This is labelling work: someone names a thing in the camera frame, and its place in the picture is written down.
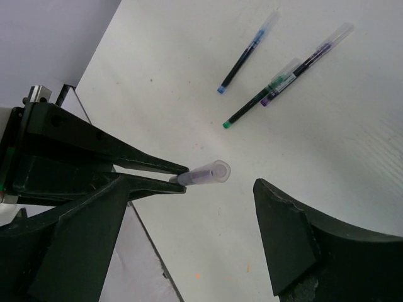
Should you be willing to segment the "grey pen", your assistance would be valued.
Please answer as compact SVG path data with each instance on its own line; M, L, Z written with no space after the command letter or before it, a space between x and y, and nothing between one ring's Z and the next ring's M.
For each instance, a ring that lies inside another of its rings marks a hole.
M223 183L230 177L231 168L222 160L173 176L169 182L182 186Z

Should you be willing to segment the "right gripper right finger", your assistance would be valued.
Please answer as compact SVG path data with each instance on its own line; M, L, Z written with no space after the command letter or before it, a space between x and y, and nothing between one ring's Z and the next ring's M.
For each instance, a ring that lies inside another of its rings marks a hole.
M273 294L281 301L401 301L402 238L351 225L264 179L253 186Z

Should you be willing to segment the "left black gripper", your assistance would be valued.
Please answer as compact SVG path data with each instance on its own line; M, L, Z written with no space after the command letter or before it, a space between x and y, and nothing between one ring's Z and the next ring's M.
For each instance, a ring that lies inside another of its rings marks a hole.
M179 184L116 172L18 175L29 136L53 158L75 164L110 164L138 171L178 175L189 168L153 157L52 103L28 103L11 109L1 139L1 201L6 196L36 204L62 205L123 184L128 200L159 194L184 194Z

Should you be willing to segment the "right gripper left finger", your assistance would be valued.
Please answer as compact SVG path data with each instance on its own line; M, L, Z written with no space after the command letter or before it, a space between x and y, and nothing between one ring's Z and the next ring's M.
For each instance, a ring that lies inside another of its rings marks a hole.
M1 301L98 301L128 196L123 184L1 227Z

